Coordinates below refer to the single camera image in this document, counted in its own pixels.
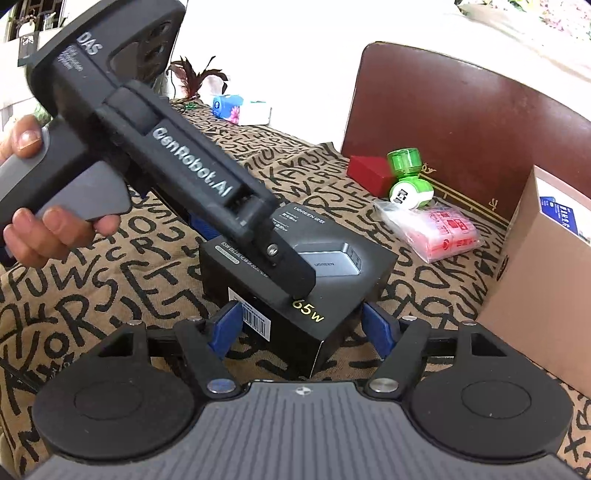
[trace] metal screw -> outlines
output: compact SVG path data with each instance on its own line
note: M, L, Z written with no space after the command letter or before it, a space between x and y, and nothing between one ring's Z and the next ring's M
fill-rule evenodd
M229 378L216 378L207 384L211 393L224 394L236 390L236 384Z
M312 393L312 390L311 390L311 388L308 388L305 385L303 385L301 387L297 387L295 389L295 393L297 393L298 395L305 396L305 395L311 394Z
M274 257L275 255L277 255L278 251L279 247L277 246L277 244L271 244L267 247L267 254L269 255L269 257Z
M391 378L374 378L369 387L376 393L392 393L398 389L398 382Z

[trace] window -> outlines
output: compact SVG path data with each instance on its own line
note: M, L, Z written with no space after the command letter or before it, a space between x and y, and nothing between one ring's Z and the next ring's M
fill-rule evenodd
M12 9L8 20L7 41L18 37L19 28L33 19L35 31L61 27L64 0L20 0Z

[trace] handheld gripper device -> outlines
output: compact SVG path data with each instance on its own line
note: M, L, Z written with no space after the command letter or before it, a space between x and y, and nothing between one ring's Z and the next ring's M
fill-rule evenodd
M178 0L102 0L31 57L27 82L53 120L39 155L0 167L0 229L21 207L127 213L128 184L199 215L305 298L316 274L275 231L273 193L147 85L168 65L184 13ZM0 249L13 265L3 239Z

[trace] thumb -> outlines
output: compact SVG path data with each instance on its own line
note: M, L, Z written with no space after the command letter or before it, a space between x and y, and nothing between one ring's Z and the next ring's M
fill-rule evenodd
M29 158L41 149L41 127L34 115L17 120L10 132L0 143L0 164L11 155Z

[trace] barcode label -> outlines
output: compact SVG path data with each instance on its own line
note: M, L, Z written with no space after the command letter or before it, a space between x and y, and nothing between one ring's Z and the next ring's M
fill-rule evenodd
M237 300L242 303L242 320L267 342L271 341L271 321L261 312L244 300L240 295L228 287L229 300Z

